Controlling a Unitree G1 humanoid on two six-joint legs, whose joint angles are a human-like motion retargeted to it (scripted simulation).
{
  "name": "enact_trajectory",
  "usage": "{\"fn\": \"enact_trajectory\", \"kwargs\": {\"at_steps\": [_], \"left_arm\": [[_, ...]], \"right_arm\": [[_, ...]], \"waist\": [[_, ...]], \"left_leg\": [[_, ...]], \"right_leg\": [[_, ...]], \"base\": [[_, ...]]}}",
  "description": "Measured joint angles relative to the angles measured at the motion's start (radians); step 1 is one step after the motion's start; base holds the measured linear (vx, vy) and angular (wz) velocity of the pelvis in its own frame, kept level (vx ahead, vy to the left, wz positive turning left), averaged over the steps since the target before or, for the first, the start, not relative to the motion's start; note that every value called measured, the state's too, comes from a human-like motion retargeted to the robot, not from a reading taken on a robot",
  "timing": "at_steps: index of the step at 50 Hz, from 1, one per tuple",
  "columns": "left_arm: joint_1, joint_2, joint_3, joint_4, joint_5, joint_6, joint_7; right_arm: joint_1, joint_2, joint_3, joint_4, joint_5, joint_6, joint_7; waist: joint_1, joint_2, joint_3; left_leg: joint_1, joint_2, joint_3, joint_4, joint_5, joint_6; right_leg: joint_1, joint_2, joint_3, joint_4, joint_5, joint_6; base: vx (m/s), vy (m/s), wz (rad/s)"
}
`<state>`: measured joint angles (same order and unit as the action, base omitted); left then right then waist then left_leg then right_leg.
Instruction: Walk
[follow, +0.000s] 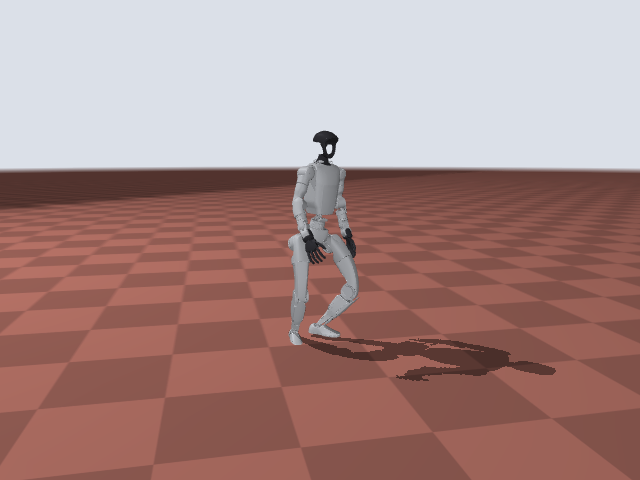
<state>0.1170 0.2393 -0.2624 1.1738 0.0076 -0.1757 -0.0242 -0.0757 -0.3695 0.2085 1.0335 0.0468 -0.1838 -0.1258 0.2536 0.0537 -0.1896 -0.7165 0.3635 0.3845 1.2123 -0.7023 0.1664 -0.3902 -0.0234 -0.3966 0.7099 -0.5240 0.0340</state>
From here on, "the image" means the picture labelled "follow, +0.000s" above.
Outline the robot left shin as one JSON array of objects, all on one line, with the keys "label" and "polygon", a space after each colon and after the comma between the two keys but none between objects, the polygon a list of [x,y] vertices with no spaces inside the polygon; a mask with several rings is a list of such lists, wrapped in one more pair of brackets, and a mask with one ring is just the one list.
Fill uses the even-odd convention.
[{"label": "robot left shin", "polygon": [[[359,297],[358,297],[359,298]],[[357,298],[357,299],[358,299]],[[333,301],[329,304],[328,310],[321,317],[321,319],[316,323],[316,327],[320,328],[332,321],[334,318],[341,315],[347,308],[349,308],[357,299],[346,300],[342,297],[342,295],[337,295]],[[326,322],[326,323],[325,323]],[[324,323],[324,324],[323,324]],[[318,324],[318,326],[317,326]],[[322,325],[323,324],[323,325]],[[320,326],[322,325],[322,326]],[[319,327],[320,326],[320,327]]]}]

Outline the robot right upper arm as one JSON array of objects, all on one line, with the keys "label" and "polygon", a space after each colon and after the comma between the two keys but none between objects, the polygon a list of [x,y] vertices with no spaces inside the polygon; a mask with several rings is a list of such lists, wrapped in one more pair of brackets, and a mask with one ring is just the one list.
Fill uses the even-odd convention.
[{"label": "robot right upper arm", "polygon": [[[315,175],[315,166],[304,166],[300,167],[297,171],[297,182],[294,191],[293,201],[296,198],[301,198],[303,201],[303,210],[306,210],[307,203],[303,200],[305,193],[307,192],[307,188],[309,185],[309,181],[314,178]],[[293,206],[292,201],[292,206]]]}]

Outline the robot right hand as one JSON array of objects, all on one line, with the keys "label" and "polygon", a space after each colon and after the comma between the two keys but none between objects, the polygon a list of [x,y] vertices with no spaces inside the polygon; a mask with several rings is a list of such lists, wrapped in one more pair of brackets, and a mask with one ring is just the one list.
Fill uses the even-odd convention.
[{"label": "robot right hand", "polygon": [[[309,260],[310,260],[310,262],[311,262],[312,264],[315,264],[315,263],[313,262],[313,260],[314,260],[316,263],[319,263],[319,262],[316,260],[315,256],[317,257],[317,259],[318,259],[320,262],[323,262],[323,261],[320,259],[320,257],[318,256],[317,252],[318,252],[318,253],[319,253],[319,254],[320,254],[324,259],[326,259],[326,257],[321,253],[321,251],[320,251],[320,250],[319,250],[319,248],[318,248],[318,245],[319,245],[320,247],[322,247],[324,250],[326,250],[326,247],[325,247],[324,245],[322,245],[321,243],[317,242],[317,241],[316,241],[316,239],[314,239],[314,236],[313,236],[312,231],[311,231],[310,229],[308,229],[308,232],[309,232],[309,235],[308,235],[308,236],[306,236],[306,237],[304,237],[304,239],[302,238],[302,239],[303,239],[303,241],[304,241],[304,243],[306,243],[306,244],[305,244],[305,250],[306,250],[306,252],[307,252],[308,258],[309,258]],[[316,252],[316,250],[317,250],[317,252]],[[314,256],[313,252],[314,252],[315,256]],[[310,254],[311,254],[311,255],[310,255]],[[312,256],[313,260],[311,259],[311,256]]]}]

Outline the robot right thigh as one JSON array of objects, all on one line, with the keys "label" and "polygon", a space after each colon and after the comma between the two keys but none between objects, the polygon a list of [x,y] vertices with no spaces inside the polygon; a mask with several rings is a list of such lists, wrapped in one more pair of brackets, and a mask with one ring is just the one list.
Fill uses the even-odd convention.
[{"label": "robot right thigh", "polygon": [[298,302],[304,301],[304,303],[307,303],[309,300],[307,284],[310,260],[305,250],[305,244],[301,233],[293,235],[288,240],[288,247],[293,251],[291,264],[294,271],[295,295],[298,298]]}]

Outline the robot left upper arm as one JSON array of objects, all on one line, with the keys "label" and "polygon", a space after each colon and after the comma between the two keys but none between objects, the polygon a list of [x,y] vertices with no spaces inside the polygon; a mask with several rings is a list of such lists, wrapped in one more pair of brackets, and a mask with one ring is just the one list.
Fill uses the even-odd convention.
[{"label": "robot left upper arm", "polygon": [[346,201],[344,199],[344,197],[342,197],[343,191],[344,191],[344,180],[346,177],[346,171],[343,168],[340,168],[340,182],[339,182],[339,188],[338,188],[338,195],[337,195],[337,202],[336,202],[336,206],[335,209],[339,209],[339,208],[343,208],[346,205]]}]

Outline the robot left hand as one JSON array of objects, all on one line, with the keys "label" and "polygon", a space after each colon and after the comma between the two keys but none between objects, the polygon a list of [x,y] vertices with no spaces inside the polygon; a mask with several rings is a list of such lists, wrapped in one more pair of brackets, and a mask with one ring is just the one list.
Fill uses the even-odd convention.
[{"label": "robot left hand", "polygon": [[355,255],[356,255],[356,251],[355,251],[356,250],[356,246],[355,246],[354,241],[351,238],[352,237],[351,230],[349,228],[347,228],[345,230],[345,232],[346,232],[347,236],[343,237],[343,239],[346,239],[346,246],[348,247],[352,257],[354,258]]}]

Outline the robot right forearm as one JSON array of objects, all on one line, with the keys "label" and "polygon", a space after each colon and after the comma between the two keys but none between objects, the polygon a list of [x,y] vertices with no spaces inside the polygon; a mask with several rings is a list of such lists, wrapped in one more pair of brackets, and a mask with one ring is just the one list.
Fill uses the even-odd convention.
[{"label": "robot right forearm", "polygon": [[308,229],[310,229],[310,226],[306,217],[307,213],[305,210],[303,210],[303,201],[301,198],[296,198],[293,201],[293,214],[294,218],[297,221],[297,228],[300,231],[302,238],[304,239],[304,237],[309,235]]}]

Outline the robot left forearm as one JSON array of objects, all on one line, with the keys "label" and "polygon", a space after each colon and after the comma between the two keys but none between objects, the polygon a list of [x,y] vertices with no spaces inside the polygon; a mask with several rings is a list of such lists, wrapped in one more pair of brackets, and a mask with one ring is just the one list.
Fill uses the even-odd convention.
[{"label": "robot left forearm", "polygon": [[[346,201],[346,200],[345,200],[345,201]],[[349,228],[349,229],[350,229],[346,213],[347,213],[346,205],[345,205],[345,207],[340,208],[340,209],[338,209],[338,210],[336,211],[336,215],[337,215],[338,223],[339,223],[339,228],[340,228],[340,230],[341,230],[341,235],[342,235],[343,237],[346,237],[346,236],[347,236],[347,235],[346,235],[345,230],[346,230],[347,228]],[[350,230],[351,230],[351,229],[350,229]],[[351,233],[352,233],[352,231],[351,231]]]}]

